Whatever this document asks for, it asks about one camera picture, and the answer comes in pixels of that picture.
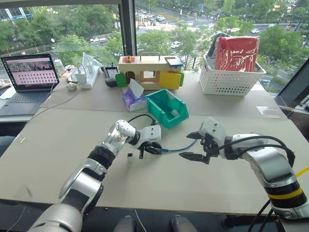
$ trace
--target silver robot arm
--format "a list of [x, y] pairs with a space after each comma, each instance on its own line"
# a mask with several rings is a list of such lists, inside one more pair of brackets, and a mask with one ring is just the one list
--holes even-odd
[[211, 157], [244, 159], [249, 162], [260, 184], [265, 189], [274, 212], [284, 219], [309, 218], [309, 202], [300, 187], [287, 159], [277, 149], [267, 147], [267, 138], [258, 134], [227, 136], [224, 127], [211, 117], [202, 123], [199, 131], [187, 137], [201, 139], [206, 156], [182, 152], [180, 156], [209, 164]]
[[59, 202], [46, 209], [29, 232], [81, 231], [83, 216], [95, 207], [103, 192], [102, 180], [123, 145], [128, 143], [136, 149], [143, 150], [160, 139], [159, 125], [138, 130], [128, 122], [118, 120], [110, 128], [108, 135], [64, 183], [59, 193]]

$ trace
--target charger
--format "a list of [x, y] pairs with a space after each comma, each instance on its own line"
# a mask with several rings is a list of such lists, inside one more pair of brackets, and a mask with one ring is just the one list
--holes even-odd
[[81, 71], [77, 68], [77, 73], [75, 73], [75, 77], [79, 83], [79, 85], [84, 86], [86, 84], [86, 72], [85, 70]]
[[88, 64], [87, 64], [87, 68], [88, 68], [88, 71], [89, 71], [89, 73], [90, 74], [93, 74], [93, 67], [92, 67], [92, 62], [89, 62]]

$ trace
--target small box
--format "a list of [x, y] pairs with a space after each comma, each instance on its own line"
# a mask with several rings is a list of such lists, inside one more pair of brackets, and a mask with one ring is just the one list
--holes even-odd
[[171, 128], [189, 117], [186, 104], [167, 89], [148, 94], [147, 109], [159, 123]]

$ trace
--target yellow cable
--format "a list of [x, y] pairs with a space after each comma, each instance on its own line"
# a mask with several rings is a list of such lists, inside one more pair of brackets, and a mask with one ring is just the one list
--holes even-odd
[[298, 173], [296, 174], [296, 177], [299, 177], [300, 175], [304, 174], [304, 173], [307, 172], [307, 171], [309, 171], [309, 167], [304, 168], [303, 170], [301, 170], [300, 172], [298, 172]]
[[296, 197], [296, 196], [300, 195], [302, 192], [303, 192], [303, 190], [301, 188], [299, 188], [298, 190], [291, 192], [291, 193], [288, 193], [288, 194], [283, 194], [283, 195], [268, 194], [268, 196], [272, 199], [285, 200], [285, 199]]

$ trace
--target red bag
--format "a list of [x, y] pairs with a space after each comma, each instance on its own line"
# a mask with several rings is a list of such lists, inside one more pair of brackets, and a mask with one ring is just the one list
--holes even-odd
[[251, 36], [219, 37], [217, 70], [253, 72], [259, 39]]

